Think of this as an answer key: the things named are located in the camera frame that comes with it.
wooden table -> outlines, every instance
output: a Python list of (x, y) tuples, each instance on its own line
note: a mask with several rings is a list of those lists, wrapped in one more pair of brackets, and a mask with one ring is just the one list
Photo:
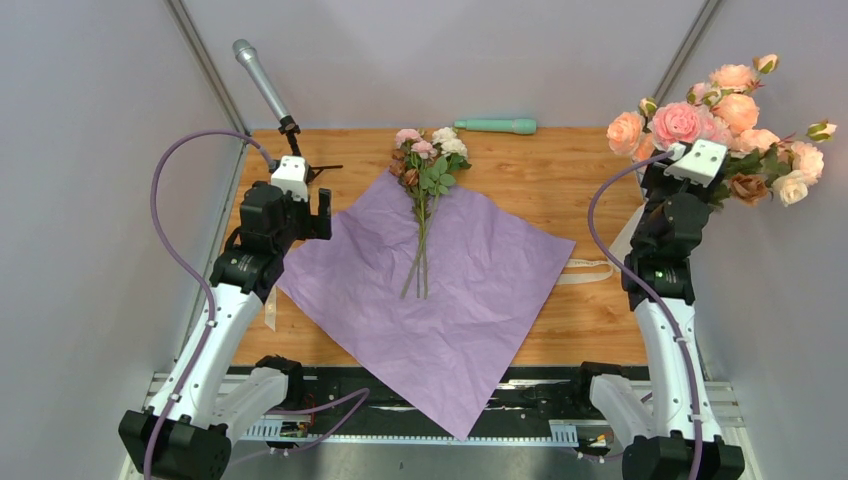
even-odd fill
[[(344, 165), (342, 170), (325, 171), (311, 189), (332, 189), (334, 211), (348, 208), (388, 165), (395, 132), (304, 131), (300, 146), (310, 165)], [(289, 153), (276, 131), (257, 131), (254, 136), (276, 158)], [(474, 165), (460, 174), (460, 185), (483, 193), (503, 210), (548, 233), (577, 241), (573, 258), (603, 258), (589, 236), (586, 211), (598, 186), (629, 164), (628, 159), (609, 152), (603, 129), (540, 129), (532, 136), (462, 132), (460, 136)], [(244, 192), (254, 181), (268, 178), (265, 163), (251, 149), (230, 215), (230, 231), (239, 223), (238, 205)], [(635, 179), (622, 180), (607, 191), (596, 213), (604, 242), (615, 239), (639, 204)], [(261, 314), (248, 328), (234, 363), (252, 364), (265, 355), (278, 354), (308, 365), (356, 364), (282, 292), (277, 296), (276, 328), (276, 332), (268, 328)], [(618, 275), (592, 284), (554, 287), (513, 363), (575, 365), (586, 360), (647, 363)]]

mint green cylinder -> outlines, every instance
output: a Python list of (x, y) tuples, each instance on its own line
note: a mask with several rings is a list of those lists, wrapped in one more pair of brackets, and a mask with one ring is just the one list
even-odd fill
[(517, 133), (519, 135), (532, 135), (536, 133), (536, 120), (530, 118), (516, 118), (512, 120), (457, 120), (453, 126), (477, 132), (507, 132)]

wrapping paper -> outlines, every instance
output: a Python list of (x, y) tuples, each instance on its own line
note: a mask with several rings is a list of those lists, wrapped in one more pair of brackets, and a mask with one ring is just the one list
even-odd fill
[(401, 300), (418, 246), (411, 212), (384, 172), (333, 218), (332, 240), (286, 257), (278, 286), (363, 367), (465, 440), (574, 242), (453, 187), (428, 238), (429, 298), (416, 298), (413, 279)]

white wall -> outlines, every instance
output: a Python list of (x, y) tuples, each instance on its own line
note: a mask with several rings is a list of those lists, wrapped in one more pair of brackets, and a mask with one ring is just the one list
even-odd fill
[(606, 125), (653, 94), (702, 0), (185, 0), (250, 128), (276, 120), (231, 45), (246, 38), (307, 127), (461, 117)]
[(775, 52), (780, 68), (755, 96), (760, 125), (803, 138), (827, 117), (842, 131), (801, 203), (713, 216), (693, 257), (700, 344), (733, 382), (764, 478), (845, 478), (848, 3), (724, 3), (670, 99), (724, 63)]
[[(12, 2), (0, 44), (0, 476), (115, 478), (196, 294), (155, 238), (153, 167), (226, 121), (161, 1)], [(197, 143), (160, 206), (202, 265), (240, 147)]]

flower bunch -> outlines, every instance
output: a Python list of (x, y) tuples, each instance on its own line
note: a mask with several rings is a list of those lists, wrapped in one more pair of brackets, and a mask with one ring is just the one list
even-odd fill
[(405, 128), (395, 135), (395, 150), (389, 172), (397, 177), (398, 184), (412, 199), (412, 214), (418, 222), (418, 250), (404, 283), (401, 298), (417, 279), (417, 295), (427, 298), (427, 235), (439, 198), (447, 195), (449, 188), (456, 185), (453, 176), (459, 170), (471, 168), (468, 163), (468, 148), (452, 128), (440, 128), (433, 132), (431, 140), (424, 140), (424, 132)]
[[(711, 199), (715, 208), (730, 197), (756, 206), (770, 193), (785, 206), (802, 200), (821, 178), (822, 152), (812, 143), (793, 141), (793, 135), (781, 139), (755, 128), (760, 109), (753, 94), (764, 86), (762, 76), (779, 63), (778, 56), (770, 54), (754, 58), (753, 66), (724, 65), (708, 82), (693, 85), (685, 102), (660, 107), (654, 99), (643, 98), (638, 111), (622, 113), (610, 124), (610, 149), (642, 161), (673, 143), (706, 139), (728, 147), (723, 180)], [(807, 128), (807, 138), (821, 143), (831, 140), (835, 131), (836, 125), (822, 120)]]

